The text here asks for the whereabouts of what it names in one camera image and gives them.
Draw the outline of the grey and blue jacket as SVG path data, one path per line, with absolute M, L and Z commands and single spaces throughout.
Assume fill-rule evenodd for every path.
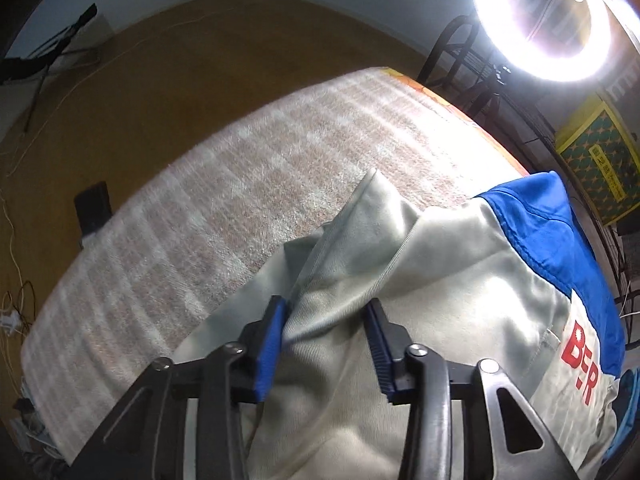
M 625 336 L 554 172 L 424 210 L 370 172 L 331 222 L 280 247 L 176 358 L 234 339 L 272 295 L 288 298 L 290 315 L 264 410 L 245 419 L 252 478 L 397 476 L 408 412 L 378 388 L 359 316 L 371 299 L 449 361 L 497 361 L 578 476 L 597 474 L 616 431 Z

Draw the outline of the black metal clothes rack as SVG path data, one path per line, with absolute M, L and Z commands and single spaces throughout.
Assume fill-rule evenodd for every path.
M 565 162 L 555 151 L 556 128 L 544 117 L 534 97 L 540 84 L 518 76 L 496 49 L 480 50 L 480 21 L 462 14 L 449 22 L 435 41 L 418 81 L 450 99 L 483 126 L 529 170 L 553 167 L 570 185 L 574 201 L 582 206 L 596 230 L 613 274 L 623 314 L 639 299 L 639 268 L 631 258 L 639 251 L 639 207 L 606 226 L 590 208 Z

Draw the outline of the yellow green patterned box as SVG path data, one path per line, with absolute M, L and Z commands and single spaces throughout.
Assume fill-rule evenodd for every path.
M 555 151 L 603 224 L 639 207 L 639 150 L 615 107 L 597 93 L 558 131 Z

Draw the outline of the plaid bed blanket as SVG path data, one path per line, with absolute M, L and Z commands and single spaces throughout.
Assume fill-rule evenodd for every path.
M 58 281 L 22 352 L 25 382 L 73 460 L 149 362 L 376 169 L 410 203 L 451 206 L 522 165 L 460 110 L 389 68 L 299 90 L 228 125 L 124 203 Z

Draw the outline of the black tripod stand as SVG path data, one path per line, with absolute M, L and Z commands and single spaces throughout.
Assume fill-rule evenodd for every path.
M 58 62 L 60 58 L 64 58 L 64 56 L 80 55 L 94 51 L 94 48 L 70 50 L 68 47 L 80 33 L 81 29 L 86 27 L 97 15 L 98 6 L 95 3 L 90 4 L 76 22 L 63 28 L 43 44 L 40 44 L 27 58 L 2 58 L 2 86 L 33 81 L 37 84 L 29 104 L 24 132 L 28 131 L 30 123 L 32 122 L 32 115 L 36 109 L 44 82 L 52 75 L 52 66 Z

